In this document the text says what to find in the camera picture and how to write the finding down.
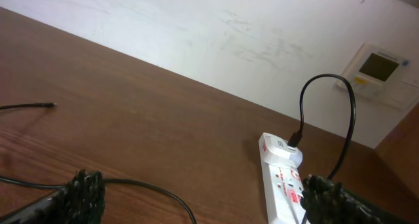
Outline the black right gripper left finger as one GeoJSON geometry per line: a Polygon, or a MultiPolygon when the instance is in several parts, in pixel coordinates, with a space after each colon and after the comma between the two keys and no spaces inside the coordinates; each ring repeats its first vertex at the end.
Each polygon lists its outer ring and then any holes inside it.
{"type": "Polygon", "coordinates": [[[2,177],[1,181],[52,192],[1,216],[1,224],[96,224],[105,210],[105,182],[84,170],[63,185],[43,185],[2,177]]]}

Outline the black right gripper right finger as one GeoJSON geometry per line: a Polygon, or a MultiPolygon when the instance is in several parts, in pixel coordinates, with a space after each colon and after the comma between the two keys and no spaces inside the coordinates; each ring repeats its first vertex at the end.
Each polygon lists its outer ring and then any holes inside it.
{"type": "Polygon", "coordinates": [[[397,216],[321,176],[302,182],[302,224],[404,224],[397,216]]]}

